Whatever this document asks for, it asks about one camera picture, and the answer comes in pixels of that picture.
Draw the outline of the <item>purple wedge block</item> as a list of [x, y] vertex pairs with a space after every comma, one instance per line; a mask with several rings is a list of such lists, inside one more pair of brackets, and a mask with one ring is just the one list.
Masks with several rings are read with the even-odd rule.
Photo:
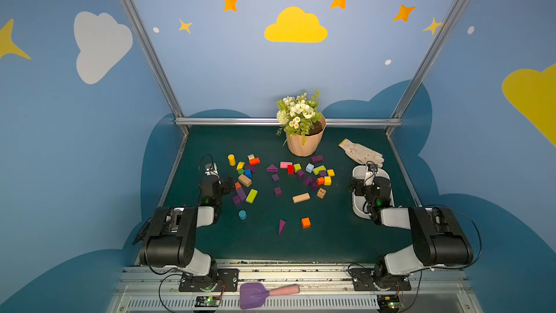
[[284, 220], [280, 220], [279, 221], [279, 234], [281, 235], [284, 228], [285, 228], [286, 222]]

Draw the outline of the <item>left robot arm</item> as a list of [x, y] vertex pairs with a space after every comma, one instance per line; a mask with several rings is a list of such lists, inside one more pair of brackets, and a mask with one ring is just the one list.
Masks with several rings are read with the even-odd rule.
[[201, 227], [215, 224], [222, 214], [222, 198], [235, 189], [232, 178], [220, 178], [217, 165], [205, 165], [197, 205], [159, 207], [133, 243], [142, 243], [139, 262], [157, 275], [180, 274], [181, 291], [214, 291], [222, 284], [216, 260], [195, 247]]

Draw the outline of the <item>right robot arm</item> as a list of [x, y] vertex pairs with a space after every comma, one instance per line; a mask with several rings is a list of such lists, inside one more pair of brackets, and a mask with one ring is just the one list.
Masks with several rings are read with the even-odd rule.
[[382, 291], [401, 285], [414, 272], [460, 269], [475, 260], [472, 246], [453, 210], [447, 207], [396, 207], [389, 175], [371, 163], [353, 168], [353, 212], [379, 226], [411, 232], [411, 245], [377, 260], [374, 286]]

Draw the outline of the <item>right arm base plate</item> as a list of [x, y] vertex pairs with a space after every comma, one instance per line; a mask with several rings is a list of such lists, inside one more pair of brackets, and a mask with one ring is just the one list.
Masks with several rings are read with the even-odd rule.
[[391, 275], [388, 272], [375, 274], [369, 268], [355, 267], [348, 271], [355, 291], [410, 291], [408, 277]]

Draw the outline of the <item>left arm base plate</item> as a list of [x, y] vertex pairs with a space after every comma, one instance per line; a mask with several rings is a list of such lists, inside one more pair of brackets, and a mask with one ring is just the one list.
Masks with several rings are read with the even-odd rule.
[[210, 270], [207, 276], [192, 276], [185, 273], [179, 284], [179, 292], [236, 292], [239, 269], [224, 268]]

